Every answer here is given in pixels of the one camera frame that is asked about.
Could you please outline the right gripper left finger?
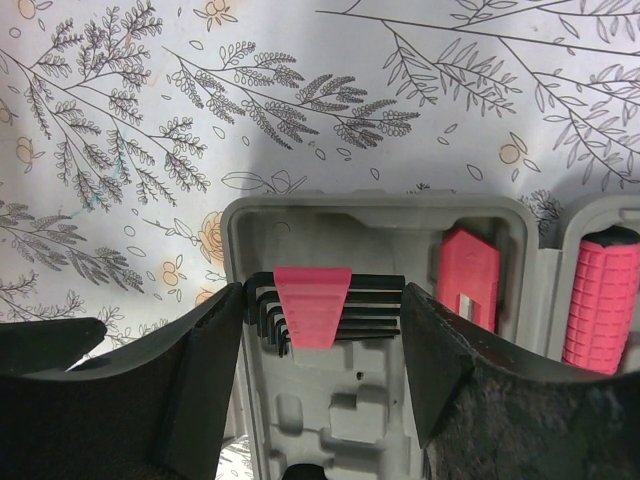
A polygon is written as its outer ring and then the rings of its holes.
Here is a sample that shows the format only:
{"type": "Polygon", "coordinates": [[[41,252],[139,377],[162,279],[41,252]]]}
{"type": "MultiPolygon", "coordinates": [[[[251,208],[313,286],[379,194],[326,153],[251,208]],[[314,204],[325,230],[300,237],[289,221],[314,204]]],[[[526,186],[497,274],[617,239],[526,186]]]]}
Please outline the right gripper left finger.
{"type": "Polygon", "coordinates": [[[1,328],[5,479],[212,479],[242,330],[233,283],[106,354],[95,318],[1,328]]]}

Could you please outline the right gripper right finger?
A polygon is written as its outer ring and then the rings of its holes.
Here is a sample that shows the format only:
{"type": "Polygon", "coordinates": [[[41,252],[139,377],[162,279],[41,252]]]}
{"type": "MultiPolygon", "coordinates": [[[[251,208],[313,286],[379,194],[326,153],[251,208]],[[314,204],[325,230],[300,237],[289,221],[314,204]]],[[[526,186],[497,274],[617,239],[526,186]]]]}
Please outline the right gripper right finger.
{"type": "Polygon", "coordinates": [[[416,284],[401,339],[434,479],[635,479],[639,375],[607,376],[511,343],[416,284]]]}

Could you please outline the pink black utility knife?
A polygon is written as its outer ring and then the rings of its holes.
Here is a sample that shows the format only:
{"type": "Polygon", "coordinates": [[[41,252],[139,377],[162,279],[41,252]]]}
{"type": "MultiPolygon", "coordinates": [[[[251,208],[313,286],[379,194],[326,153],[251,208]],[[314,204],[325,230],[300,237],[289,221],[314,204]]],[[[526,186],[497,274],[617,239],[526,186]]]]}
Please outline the pink black utility knife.
{"type": "Polygon", "coordinates": [[[440,245],[436,299],[449,310],[494,333],[500,252],[462,228],[440,245]]]}

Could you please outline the pink black long screwdriver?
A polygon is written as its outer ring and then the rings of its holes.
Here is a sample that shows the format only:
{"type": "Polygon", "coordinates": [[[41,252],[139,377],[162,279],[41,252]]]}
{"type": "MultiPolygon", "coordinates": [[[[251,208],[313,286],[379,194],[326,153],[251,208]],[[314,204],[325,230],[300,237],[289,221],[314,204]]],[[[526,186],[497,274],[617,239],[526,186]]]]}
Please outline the pink black long screwdriver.
{"type": "Polygon", "coordinates": [[[613,375],[628,340],[639,288],[639,234],[622,226],[580,242],[562,361],[613,375]]]}

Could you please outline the grey plastic tool case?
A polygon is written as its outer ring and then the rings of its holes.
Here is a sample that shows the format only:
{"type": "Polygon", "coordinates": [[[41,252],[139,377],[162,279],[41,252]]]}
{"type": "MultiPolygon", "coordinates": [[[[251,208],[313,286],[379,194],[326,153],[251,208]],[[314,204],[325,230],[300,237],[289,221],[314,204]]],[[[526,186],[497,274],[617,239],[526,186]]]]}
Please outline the grey plastic tool case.
{"type": "MultiPolygon", "coordinates": [[[[582,238],[611,226],[639,234],[635,195],[586,197],[560,217],[541,248],[533,214],[504,197],[299,194],[234,201],[222,215],[225,272],[244,283],[278,267],[349,268],[405,277],[436,299],[440,245],[462,228],[500,252],[493,334],[562,361],[582,238]]],[[[238,380],[259,479],[294,464],[327,479],[434,479],[419,445],[403,344],[392,339],[291,348],[283,357],[245,322],[238,380]]],[[[639,288],[618,370],[639,375],[639,288]]]]}

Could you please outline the pink black bit holder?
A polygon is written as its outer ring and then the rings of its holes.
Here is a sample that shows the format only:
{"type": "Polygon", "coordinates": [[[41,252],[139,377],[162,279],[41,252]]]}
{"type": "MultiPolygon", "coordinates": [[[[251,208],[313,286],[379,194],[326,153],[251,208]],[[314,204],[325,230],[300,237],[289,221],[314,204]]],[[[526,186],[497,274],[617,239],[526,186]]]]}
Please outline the pink black bit holder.
{"type": "Polygon", "coordinates": [[[392,339],[405,277],[355,274],[349,268],[278,267],[244,283],[245,322],[263,345],[325,350],[337,342],[392,339]]]}

